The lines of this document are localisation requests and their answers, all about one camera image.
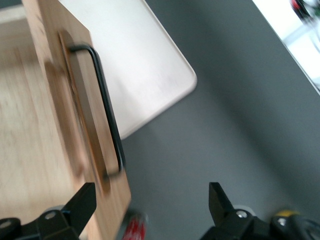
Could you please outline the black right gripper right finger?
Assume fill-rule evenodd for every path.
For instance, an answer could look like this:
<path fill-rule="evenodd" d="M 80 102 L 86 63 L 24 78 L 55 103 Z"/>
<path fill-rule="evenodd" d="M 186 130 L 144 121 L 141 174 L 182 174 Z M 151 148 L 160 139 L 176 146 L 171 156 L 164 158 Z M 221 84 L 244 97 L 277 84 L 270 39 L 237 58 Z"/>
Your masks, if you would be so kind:
<path fill-rule="evenodd" d="M 209 183 L 208 208 L 214 222 L 202 240 L 251 240 L 254 217 L 244 209 L 233 207 L 218 182 Z"/>

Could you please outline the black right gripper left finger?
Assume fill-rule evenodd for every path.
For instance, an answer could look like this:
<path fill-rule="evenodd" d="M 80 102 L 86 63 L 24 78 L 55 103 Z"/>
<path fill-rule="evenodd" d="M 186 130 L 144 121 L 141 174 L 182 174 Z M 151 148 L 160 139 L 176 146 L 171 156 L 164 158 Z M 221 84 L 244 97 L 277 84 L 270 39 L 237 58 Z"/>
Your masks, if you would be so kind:
<path fill-rule="evenodd" d="M 36 226 L 41 240 L 78 240 L 97 207 L 96 187 L 85 183 L 63 206 L 43 213 Z"/>

